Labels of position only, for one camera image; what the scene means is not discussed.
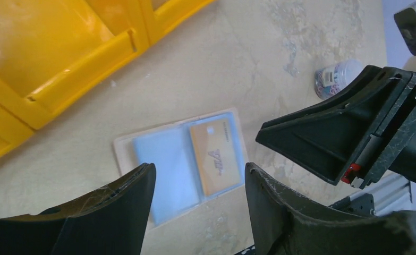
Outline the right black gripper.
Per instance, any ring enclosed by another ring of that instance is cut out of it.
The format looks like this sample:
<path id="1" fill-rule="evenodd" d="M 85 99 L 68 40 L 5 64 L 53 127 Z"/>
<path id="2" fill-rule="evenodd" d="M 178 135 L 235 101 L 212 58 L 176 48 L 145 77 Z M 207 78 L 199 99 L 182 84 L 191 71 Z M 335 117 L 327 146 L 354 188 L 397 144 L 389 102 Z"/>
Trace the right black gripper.
<path id="1" fill-rule="evenodd" d="M 332 185 L 365 187 L 387 170 L 416 183 L 416 72 L 366 66 L 331 98 L 265 122 L 256 141 Z"/>

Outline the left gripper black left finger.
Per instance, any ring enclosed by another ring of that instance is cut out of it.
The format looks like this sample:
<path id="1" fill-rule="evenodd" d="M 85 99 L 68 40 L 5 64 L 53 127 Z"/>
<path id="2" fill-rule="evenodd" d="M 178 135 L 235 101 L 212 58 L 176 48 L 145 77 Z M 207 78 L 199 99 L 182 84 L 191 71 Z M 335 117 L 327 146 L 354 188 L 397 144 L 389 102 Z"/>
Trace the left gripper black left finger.
<path id="1" fill-rule="evenodd" d="M 37 215 L 0 218 L 0 254 L 140 254 L 155 182 L 144 163 Z"/>

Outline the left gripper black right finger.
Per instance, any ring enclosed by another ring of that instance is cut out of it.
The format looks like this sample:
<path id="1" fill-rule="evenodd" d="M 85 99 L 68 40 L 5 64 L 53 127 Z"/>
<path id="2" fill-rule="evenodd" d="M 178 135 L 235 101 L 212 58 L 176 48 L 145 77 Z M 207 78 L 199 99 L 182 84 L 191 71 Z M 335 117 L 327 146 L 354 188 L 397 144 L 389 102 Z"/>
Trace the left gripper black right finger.
<path id="1" fill-rule="evenodd" d="M 362 217 L 317 203 L 255 163 L 245 190 L 256 254 L 416 254 L 416 211 Z"/>

